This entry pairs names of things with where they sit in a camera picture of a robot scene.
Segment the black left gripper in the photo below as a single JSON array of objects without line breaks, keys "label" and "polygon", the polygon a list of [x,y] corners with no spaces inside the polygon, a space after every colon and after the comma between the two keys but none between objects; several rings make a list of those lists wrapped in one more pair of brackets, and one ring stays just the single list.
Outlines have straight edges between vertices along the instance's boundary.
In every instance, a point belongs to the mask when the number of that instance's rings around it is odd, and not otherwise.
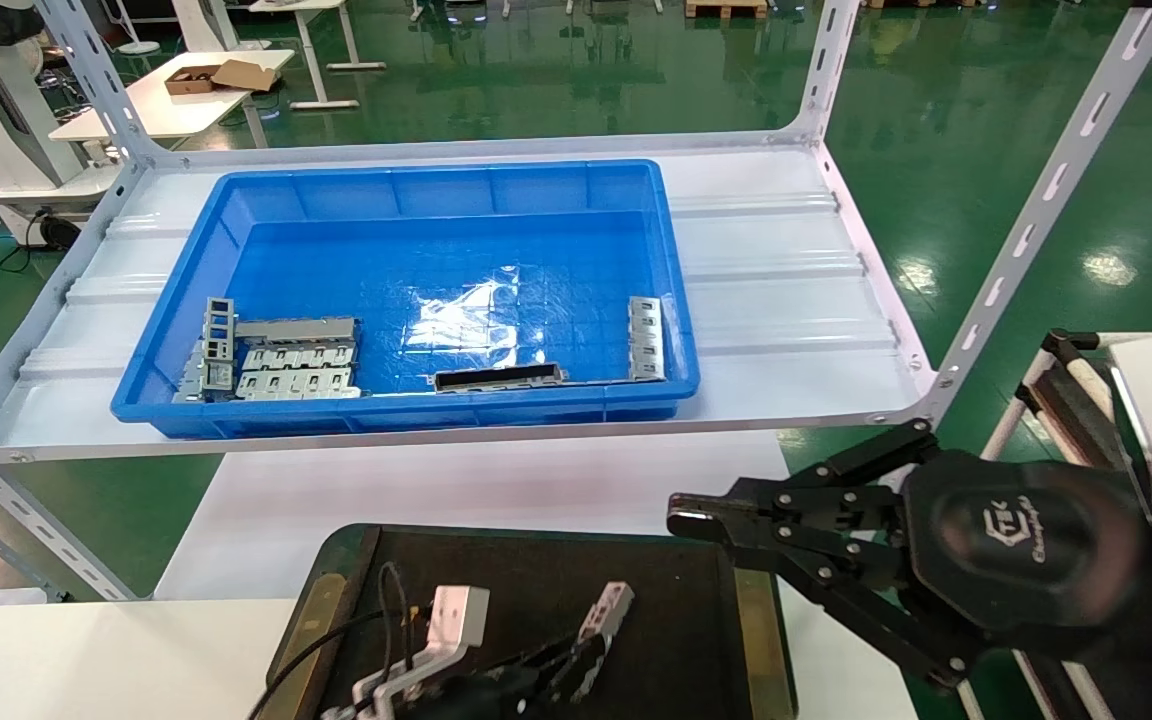
[{"label": "black left gripper", "polygon": [[406,719],[535,719],[550,706],[584,700],[602,670],[607,641],[567,632],[483,673],[445,676],[404,706]]}]

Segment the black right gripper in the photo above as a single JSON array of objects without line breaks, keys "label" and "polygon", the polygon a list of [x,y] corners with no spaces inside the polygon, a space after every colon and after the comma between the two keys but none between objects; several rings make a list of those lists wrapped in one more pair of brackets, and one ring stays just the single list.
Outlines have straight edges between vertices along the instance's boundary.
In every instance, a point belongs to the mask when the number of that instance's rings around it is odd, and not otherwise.
[{"label": "black right gripper", "polygon": [[[938,450],[927,419],[905,420],[785,479],[740,477],[723,495],[676,493],[666,526],[730,544],[733,564],[776,574],[946,691],[988,650],[975,626],[1083,628],[1119,614],[1152,547],[1124,473]],[[884,486],[915,464],[902,497]],[[753,533],[761,525],[771,533]],[[915,578],[943,602],[916,588],[901,550],[846,537],[865,530],[908,541]]]}]

